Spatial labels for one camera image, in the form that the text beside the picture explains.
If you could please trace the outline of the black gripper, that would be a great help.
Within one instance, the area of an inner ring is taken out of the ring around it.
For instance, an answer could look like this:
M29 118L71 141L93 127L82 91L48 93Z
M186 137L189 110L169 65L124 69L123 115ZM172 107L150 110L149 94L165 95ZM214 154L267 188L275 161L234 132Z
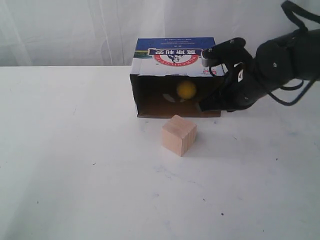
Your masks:
M267 95L243 64L228 71L225 81L222 77L206 78L199 90L201 112L245 110Z

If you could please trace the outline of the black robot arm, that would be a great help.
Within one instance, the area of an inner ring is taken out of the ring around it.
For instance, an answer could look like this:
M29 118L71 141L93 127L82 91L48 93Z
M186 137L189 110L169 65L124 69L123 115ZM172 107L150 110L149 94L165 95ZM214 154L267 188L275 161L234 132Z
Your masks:
M268 95L283 106L296 104L320 79L320 31L297 29L262 43L252 56L235 37L202 51L202 64L225 65L221 84L197 106L234 112Z

